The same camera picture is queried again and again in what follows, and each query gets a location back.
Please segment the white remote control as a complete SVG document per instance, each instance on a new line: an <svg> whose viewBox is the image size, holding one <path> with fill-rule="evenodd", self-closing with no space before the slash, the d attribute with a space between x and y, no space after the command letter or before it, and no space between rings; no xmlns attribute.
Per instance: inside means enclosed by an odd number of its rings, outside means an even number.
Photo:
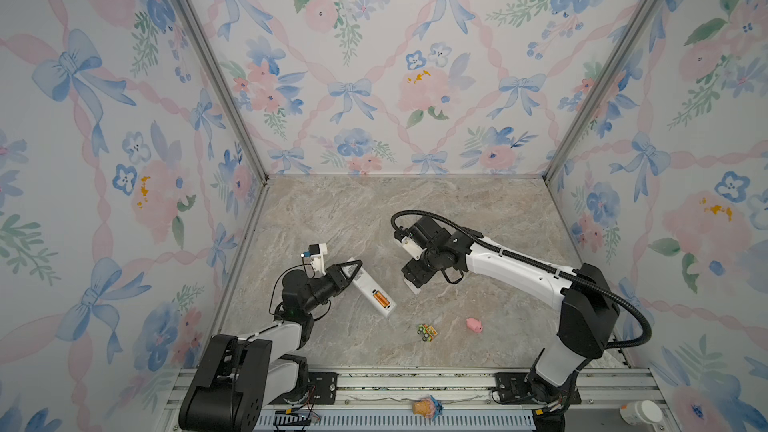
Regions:
<svg viewBox="0 0 768 432"><path fill-rule="evenodd" d="M392 315L396 302L364 268L357 272L353 285L384 318Z"/></svg>

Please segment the white battery cover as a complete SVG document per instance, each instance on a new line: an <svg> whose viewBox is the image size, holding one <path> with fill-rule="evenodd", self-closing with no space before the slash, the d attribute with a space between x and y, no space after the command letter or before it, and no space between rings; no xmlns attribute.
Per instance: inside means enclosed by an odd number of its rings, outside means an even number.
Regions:
<svg viewBox="0 0 768 432"><path fill-rule="evenodd" d="M418 287L416 287L412 282L405 280L405 284L414 295L420 294L421 290Z"/></svg>

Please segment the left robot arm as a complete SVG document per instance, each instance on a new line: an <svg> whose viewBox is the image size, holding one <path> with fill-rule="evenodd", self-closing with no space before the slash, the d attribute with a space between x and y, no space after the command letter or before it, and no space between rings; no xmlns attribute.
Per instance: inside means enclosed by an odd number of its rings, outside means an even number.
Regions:
<svg viewBox="0 0 768 432"><path fill-rule="evenodd" d="M280 396L309 396L306 360L313 311L345 291L363 262L333 264L312 275L301 266L282 276L273 324L248 337L218 334L205 349L179 410L184 431L252 431L263 406Z"/></svg>

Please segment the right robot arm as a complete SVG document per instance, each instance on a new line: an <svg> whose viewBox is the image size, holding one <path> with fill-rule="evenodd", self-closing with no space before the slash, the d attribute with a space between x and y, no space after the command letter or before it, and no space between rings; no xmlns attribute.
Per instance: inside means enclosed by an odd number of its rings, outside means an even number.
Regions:
<svg viewBox="0 0 768 432"><path fill-rule="evenodd" d="M436 274L453 269L490 277L525 292L559 314L555 337L539 353L523 382L522 395L544 404L563 398L578 373L608 348L619 316L602 273L543 262L513 251L481 233L450 232L434 217L420 217L408 228L394 225L394 238L411 256L402 268L415 291Z"/></svg>

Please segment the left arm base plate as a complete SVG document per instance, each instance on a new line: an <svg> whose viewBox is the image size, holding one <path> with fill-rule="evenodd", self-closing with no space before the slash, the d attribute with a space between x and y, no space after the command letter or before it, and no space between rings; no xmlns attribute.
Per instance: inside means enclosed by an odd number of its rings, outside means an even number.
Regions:
<svg viewBox="0 0 768 432"><path fill-rule="evenodd" d="M339 374L336 372L312 372L306 377L301 389L304 404L334 405L337 397Z"/></svg>

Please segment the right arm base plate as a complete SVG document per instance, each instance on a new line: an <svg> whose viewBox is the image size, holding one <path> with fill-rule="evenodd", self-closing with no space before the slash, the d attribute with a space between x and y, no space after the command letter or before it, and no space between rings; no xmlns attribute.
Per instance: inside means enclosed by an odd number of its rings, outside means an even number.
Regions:
<svg viewBox="0 0 768 432"><path fill-rule="evenodd" d="M572 373L566 381L555 386L540 378L529 377L528 372L499 372L493 375L494 400L502 405L578 405L582 403L576 387L578 373Z"/></svg>

